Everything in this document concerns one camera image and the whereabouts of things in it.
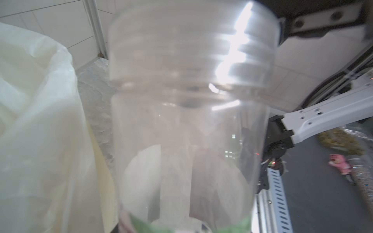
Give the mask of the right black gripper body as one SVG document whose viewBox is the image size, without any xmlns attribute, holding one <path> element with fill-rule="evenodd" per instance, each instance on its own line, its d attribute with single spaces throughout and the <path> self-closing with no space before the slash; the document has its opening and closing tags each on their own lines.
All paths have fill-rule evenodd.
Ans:
<svg viewBox="0 0 373 233">
<path fill-rule="evenodd" d="M 259 1 L 280 21 L 280 43 L 290 37 L 320 38 L 336 29 L 364 26 L 364 38 L 373 38 L 373 2 Z"/>
</svg>

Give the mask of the white lid rose tea jar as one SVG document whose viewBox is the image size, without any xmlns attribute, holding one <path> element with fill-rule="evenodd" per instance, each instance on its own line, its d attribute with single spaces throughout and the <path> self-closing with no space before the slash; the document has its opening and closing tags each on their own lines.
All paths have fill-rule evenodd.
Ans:
<svg viewBox="0 0 373 233">
<path fill-rule="evenodd" d="M 280 25 L 256 1 L 139 1 L 108 30 L 120 233 L 249 233 Z"/>
</svg>

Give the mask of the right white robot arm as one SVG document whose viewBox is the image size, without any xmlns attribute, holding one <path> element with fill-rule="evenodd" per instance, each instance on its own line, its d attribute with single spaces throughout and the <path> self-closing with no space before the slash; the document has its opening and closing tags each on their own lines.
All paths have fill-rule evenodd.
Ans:
<svg viewBox="0 0 373 233">
<path fill-rule="evenodd" d="M 322 37 L 331 30 L 364 26 L 366 39 L 373 37 L 372 1 L 265 1 L 280 24 L 280 40 L 290 37 Z M 361 85 L 343 94 L 338 91 L 358 75 L 358 70 L 372 62 L 373 50 L 367 49 L 343 71 L 332 86 L 332 96 L 294 112 L 269 119 L 261 172 L 276 165 L 287 149 L 321 132 L 359 121 L 373 115 L 373 77 L 361 76 Z"/>
</svg>

